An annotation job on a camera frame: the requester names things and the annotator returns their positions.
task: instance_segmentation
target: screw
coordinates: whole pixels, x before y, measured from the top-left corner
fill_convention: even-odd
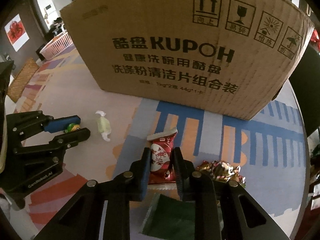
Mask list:
[[[125,178],[131,178],[131,177],[133,176],[133,173],[132,173],[131,171],[125,171],[125,172],[123,173],[123,176],[124,176]]]
[[[199,172],[199,171],[194,171],[194,172],[192,173],[192,177],[194,177],[194,178],[200,178],[200,177],[201,177],[201,172]]]
[[[87,182],[88,187],[94,187],[96,184],[97,184],[97,182],[93,179],[91,179]]]
[[[231,187],[236,187],[236,186],[238,186],[238,182],[236,182],[235,180],[230,180],[229,181],[229,185],[231,186]]]

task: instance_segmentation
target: wrapped candy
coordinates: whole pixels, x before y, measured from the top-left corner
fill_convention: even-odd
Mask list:
[[[110,138],[108,138],[108,135],[111,133],[111,126],[109,120],[105,118],[106,113],[103,111],[97,111],[96,114],[100,115],[97,119],[98,131],[101,133],[102,138],[109,142]]]
[[[233,167],[225,161],[214,161],[212,163],[203,161],[201,165],[196,167],[197,171],[207,174],[212,180],[226,183],[232,179],[239,182],[242,187],[245,187],[245,177],[239,174],[240,169],[240,166]]]
[[[177,134],[177,128],[169,131],[149,135],[147,140],[151,144],[151,167],[149,184],[175,183],[175,175],[170,162],[173,149],[173,139]]]

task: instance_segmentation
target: fragile symbol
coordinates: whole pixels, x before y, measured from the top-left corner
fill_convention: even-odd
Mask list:
[[[235,22],[244,25],[244,23],[241,21],[241,19],[246,16],[246,14],[247,14],[247,8],[238,5],[237,14],[238,14],[238,16],[240,17],[240,19],[237,20],[237,21],[235,21]]]

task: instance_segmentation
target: blue stripe pattern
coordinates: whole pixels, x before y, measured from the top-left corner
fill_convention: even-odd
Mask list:
[[[279,103],[278,101],[275,101],[275,105],[276,105],[276,109],[277,109],[277,111],[276,111],[277,116],[274,115],[274,110],[272,108],[271,103],[268,104],[268,110],[270,112],[270,115],[273,116],[274,118],[282,119],[283,120],[282,122],[285,122],[285,123],[290,122],[288,111],[291,111],[292,113],[295,114],[295,109],[287,106],[286,104]],[[296,122],[295,115],[293,115],[293,120],[291,120],[291,123],[292,123],[292,121]],[[283,127],[278,127],[275,125],[266,124],[266,123],[259,122],[256,120],[245,121],[245,120],[241,120],[241,119],[237,119],[237,118],[225,116],[225,115],[223,116],[223,119],[222,119],[222,127],[224,127],[224,126],[231,126],[231,127],[236,128],[235,129],[235,149],[234,149],[234,159],[233,159],[234,163],[240,163],[241,131],[242,130],[247,130],[250,132],[250,141],[249,141],[249,143],[250,143],[249,164],[250,165],[257,164],[257,165],[262,165],[262,166],[268,166],[271,164],[271,163],[268,163],[269,149],[268,149],[267,135],[272,136],[269,138],[269,139],[272,138],[271,139],[272,141],[269,142],[269,145],[273,144],[273,159],[274,160],[271,165],[273,165],[274,167],[279,166],[279,159],[278,159],[279,152],[282,152],[283,167],[293,167],[295,158],[298,158],[298,165],[299,164],[301,165],[301,154],[304,156],[304,163],[305,163],[305,153],[304,153],[304,151],[302,151],[302,149],[300,150],[301,147],[300,146],[298,147],[298,152],[296,153],[296,154],[298,154],[297,156],[294,156],[295,153],[293,151],[293,141],[296,141],[298,145],[300,143],[302,143],[302,145],[304,146],[305,141],[304,141],[304,135],[303,135],[302,129],[301,129],[301,132],[296,132],[296,131],[292,131],[289,129],[285,129]],[[262,163],[256,163],[256,155],[257,155],[257,151],[258,151],[257,142],[256,142],[256,140],[257,140],[256,133],[262,134],[262,149],[261,150],[259,149],[259,151],[261,151],[261,154],[262,154]],[[281,139],[282,144],[283,144],[282,147],[280,145],[278,145],[277,138]],[[286,140],[290,140],[290,144],[288,141],[289,148],[287,148]]]
[[[299,109],[295,109],[295,110],[296,110],[296,112],[297,112],[299,124],[300,124],[300,126],[302,126],[302,120],[301,120],[301,116],[300,116]]]
[[[275,116],[275,115],[273,114],[273,110],[272,110],[271,103],[268,104],[268,108],[269,108],[270,115],[271,115],[271,116]]]
[[[297,123],[296,122],[296,116],[294,114],[294,110],[293,110],[292,106],[290,106],[290,109],[291,109],[291,113],[292,113],[292,117],[293,117],[293,123],[296,124]]]
[[[160,112],[159,121],[156,127],[156,133],[163,132],[166,120],[168,118],[168,114],[174,114],[178,116],[177,122],[177,136],[174,139],[174,146],[181,147],[183,132],[186,125],[187,118],[197,119],[199,120],[197,136],[196,136],[196,143],[195,143],[195,150],[193,152],[194,156],[199,154],[199,147],[200,147],[200,140],[201,140],[201,133],[202,133],[202,126],[203,126],[203,117],[204,117],[204,110],[189,107],[189,106],[182,106],[174,103],[159,101],[158,107],[156,109]]]
[[[304,142],[302,143],[302,152],[303,152],[303,166],[305,167],[306,166],[306,145],[304,144]]]
[[[276,103],[276,108],[277,108],[279,119],[282,120],[282,114],[281,114],[281,110],[280,110],[279,101],[275,100],[275,103]]]
[[[277,142],[277,137],[273,136],[272,137],[273,141],[273,166],[278,167],[278,142]]]
[[[268,142],[267,142],[267,135],[266,134],[262,134],[262,145],[263,145],[262,165],[268,166]]]
[[[283,105],[283,108],[284,108],[285,118],[286,118],[287,122],[290,122],[287,105],[285,103],[282,103],[282,105]]]

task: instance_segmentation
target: table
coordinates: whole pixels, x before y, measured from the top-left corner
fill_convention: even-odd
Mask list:
[[[175,146],[181,147],[184,158],[195,165],[220,159],[241,165],[246,190],[288,236],[303,214],[309,176],[308,146],[288,81],[276,100],[252,120],[243,121],[102,91],[72,45],[39,68],[17,103],[18,111],[38,109],[55,118],[77,114],[82,119],[81,126],[92,133],[87,141],[67,150],[61,175],[28,196],[23,211],[11,212],[10,222],[18,232],[22,232],[21,222],[17,225],[21,219],[18,216],[23,214],[28,234],[36,234],[87,180],[103,182],[128,170],[140,158],[147,135],[174,126],[178,129]],[[97,110],[106,112],[110,120],[110,142],[105,142],[97,131]],[[54,136],[41,133],[25,145],[46,143]],[[154,192],[149,191],[143,203],[130,203],[132,240],[150,239],[138,232]],[[177,198],[173,190],[157,192]]]

